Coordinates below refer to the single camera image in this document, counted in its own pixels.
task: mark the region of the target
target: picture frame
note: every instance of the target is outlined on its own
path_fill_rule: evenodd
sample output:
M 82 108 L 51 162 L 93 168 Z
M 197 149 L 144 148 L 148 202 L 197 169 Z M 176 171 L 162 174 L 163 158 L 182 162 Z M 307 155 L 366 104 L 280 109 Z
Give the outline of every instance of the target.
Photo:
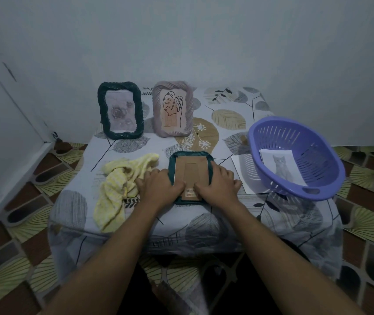
M 135 83 L 103 82 L 98 87 L 97 94 L 101 124 L 107 137 L 114 140 L 136 139 L 142 135 L 144 129 L 142 99 L 140 89 Z M 111 100 L 111 98 L 113 105 L 109 106 L 110 102 L 107 102 L 107 99 Z
M 169 157 L 169 166 L 168 166 L 168 177 L 172 185 L 174 185 L 175 181 L 175 166 L 176 166 L 176 161 L 178 157 L 184 157 L 184 156 L 192 156 L 192 157 L 197 157 L 197 156 L 204 156 L 207 159 L 207 169 L 209 172 L 209 184 L 212 182 L 212 177 L 213 177 L 213 167 L 211 164 L 211 161 L 213 161 L 213 157 L 210 153 L 205 152 L 205 151 L 193 151 L 193 152 L 188 152 L 188 151 L 177 151 L 173 153 Z M 203 205 L 207 204 L 207 202 L 204 199 L 201 199 L 199 201 L 188 201 L 188 200 L 182 200 L 182 196 L 179 196 L 174 203 L 176 205 Z
M 160 137 L 187 137 L 193 129 L 194 88 L 182 80 L 153 87 L 153 128 Z

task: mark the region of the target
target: baseboard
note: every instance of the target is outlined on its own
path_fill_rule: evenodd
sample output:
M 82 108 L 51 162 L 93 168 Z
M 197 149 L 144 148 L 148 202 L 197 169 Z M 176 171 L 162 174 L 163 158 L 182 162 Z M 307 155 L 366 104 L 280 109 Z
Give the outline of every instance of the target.
M 34 153 L 32 158 L 11 176 L 0 192 L 0 212 L 27 183 L 37 165 L 50 149 L 53 148 L 53 145 L 52 142 L 44 143 L 39 151 Z

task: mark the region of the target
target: leaf-patterned tablecloth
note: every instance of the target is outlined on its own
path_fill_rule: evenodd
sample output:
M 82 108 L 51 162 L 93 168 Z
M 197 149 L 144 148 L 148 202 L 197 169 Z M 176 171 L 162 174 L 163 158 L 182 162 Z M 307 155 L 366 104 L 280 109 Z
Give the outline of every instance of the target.
M 136 159 L 155 152 L 160 155 L 158 168 L 163 169 L 168 167 L 168 158 L 176 151 L 204 150 L 238 178 L 231 156 L 250 153 L 248 129 L 255 121 L 273 115 L 263 95 L 253 87 L 196 89 L 191 135 L 161 138 L 153 133 L 152 88 L 142 87 L 141 92 L 145 119 L 143 136 L 114 141 L 99 129 L 83 154 L 79 173 L 54 205 L 49 240 L 62 279 L 109 236 L 101 234 L 93 220 L 99 186 L 105 179 L 100 168 L 105 163 L 121 157 Z M 327 276 L 338 277 L 342 264 L 342 222 L 333 200 L 315 203 L 276 193 L 249 195 L 243 188 L 239 199 L 273 232 L 296 244 Z M 126 217 L 137 201 L 126 202 Z M 79 245 L 87 238 L 81 250 Z M 241 251 L 242 246 L 216 208 L 174 205 L 157 218 L 145 249 L 151 254 L 196 255 Z

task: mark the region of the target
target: basket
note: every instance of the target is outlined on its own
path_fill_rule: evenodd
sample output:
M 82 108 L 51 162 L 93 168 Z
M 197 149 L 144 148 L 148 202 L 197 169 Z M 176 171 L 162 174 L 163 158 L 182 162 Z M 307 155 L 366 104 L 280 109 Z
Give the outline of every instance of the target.
M 342 161 L 323 137 L 296 121 L 265 117 L 251 126 L 248 142 L 261 182 L 271 191 L 322 201 L 331 198 L 342 186 L 345 178 Z M 271 172 L 261 160 L 260 149 L 292 150 L 307 186 Z

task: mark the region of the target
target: white wall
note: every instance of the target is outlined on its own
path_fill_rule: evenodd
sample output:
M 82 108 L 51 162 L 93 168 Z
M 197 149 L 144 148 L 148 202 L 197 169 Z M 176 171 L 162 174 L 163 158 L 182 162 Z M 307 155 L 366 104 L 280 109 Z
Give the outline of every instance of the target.
M 374 0 L 0 0 L 0 54 L 88 142 L 102 81 L 258 87 L 333 145 L 374 145 Z

